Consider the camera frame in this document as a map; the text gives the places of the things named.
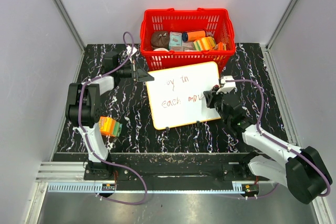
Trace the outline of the red whiteboard marker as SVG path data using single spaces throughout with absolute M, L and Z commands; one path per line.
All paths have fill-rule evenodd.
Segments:
M 214 85 L 210 90 L 203 91 L 200 99 L 205 99 L 205 101 L 208 102 L 216 94 L 218 89 L 219 85 Z

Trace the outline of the yellow framed whiteboard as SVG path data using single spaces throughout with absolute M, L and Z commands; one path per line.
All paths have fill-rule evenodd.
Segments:
M 206 106 L 203 92 L 218 84 L 213 61 L 149 72 L 146 83 L 153 126 L 157 130 L 206 122 L 220 118 Z

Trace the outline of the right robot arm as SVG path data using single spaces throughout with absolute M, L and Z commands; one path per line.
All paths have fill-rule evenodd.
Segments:
M 315 148 L 295 146 L 263 131 L 246 115 L 233 93 L 213 88 L 203 94 L 206 106 L 217 111 L 231 136 L 261 151 L 261 154 L 249 154 L 239 166 L 241 178 L 250 180 L 261 176 L 273 180 L 304 204 L 330 193 L 333 181 Z

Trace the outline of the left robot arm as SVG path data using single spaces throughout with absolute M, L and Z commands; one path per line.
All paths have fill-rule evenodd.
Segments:
M 125 61 L 121 61 L 118 53 L 110 51 L 103 56 L 103 75 L 84 83 L 69 85 L 65 116 L 80 133 L 87 148 L 88 164 L 85 172 L 88 176 L 99 176 L 106 180 L 114 172 L 99 129 L 101 96 L 116 88 L 121 79 L 130 78 L 136 82 L 154 80 L 153 76 L 138 66 L 133 55 L 129 51 Z

